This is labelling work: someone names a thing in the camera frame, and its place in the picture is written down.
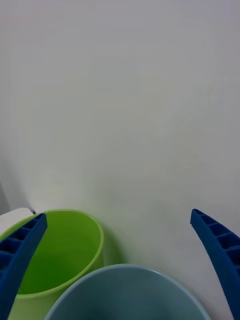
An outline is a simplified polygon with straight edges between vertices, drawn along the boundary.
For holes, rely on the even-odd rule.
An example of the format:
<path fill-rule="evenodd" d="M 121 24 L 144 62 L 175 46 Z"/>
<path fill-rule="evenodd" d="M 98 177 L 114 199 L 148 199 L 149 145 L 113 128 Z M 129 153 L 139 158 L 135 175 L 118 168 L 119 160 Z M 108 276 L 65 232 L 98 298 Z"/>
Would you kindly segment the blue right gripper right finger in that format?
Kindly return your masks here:
<path fill-rule="evenodd" d="M 233 318 L 240 319 L 240 238 L 198 209 L 192 210 L 190 224 L 211 260 Z"/>

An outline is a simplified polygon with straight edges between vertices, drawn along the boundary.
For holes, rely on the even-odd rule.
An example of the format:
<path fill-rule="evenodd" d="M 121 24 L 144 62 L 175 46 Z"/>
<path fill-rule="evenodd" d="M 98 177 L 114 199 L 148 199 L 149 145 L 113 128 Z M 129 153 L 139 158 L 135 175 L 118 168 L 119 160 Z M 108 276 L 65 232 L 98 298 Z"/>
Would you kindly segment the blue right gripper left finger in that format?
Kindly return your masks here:
<path fill-rule="evenodd" d="M 6 320 L 29 263 L 47 229 L 45 213 L 8 235 L 0 242 L 0 318 Z"/>

